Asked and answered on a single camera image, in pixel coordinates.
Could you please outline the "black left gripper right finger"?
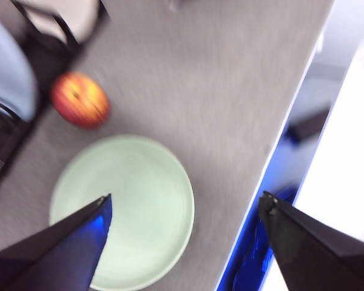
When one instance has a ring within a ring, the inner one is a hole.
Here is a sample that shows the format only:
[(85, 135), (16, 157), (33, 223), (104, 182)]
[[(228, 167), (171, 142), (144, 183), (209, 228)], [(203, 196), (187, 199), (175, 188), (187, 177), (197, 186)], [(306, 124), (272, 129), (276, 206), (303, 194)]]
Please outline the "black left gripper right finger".
[(264, 192), (258, 213), (289, 290), (364, 290), (364, 242)]

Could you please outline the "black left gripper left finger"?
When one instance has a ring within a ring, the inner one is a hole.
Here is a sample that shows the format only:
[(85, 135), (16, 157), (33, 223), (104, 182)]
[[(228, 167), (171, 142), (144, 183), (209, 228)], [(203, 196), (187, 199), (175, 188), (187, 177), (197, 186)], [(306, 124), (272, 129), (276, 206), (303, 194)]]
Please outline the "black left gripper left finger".
[(0, 251), (0, 290), (89, 290), (106, 245), (112, 197), (102, 196)]

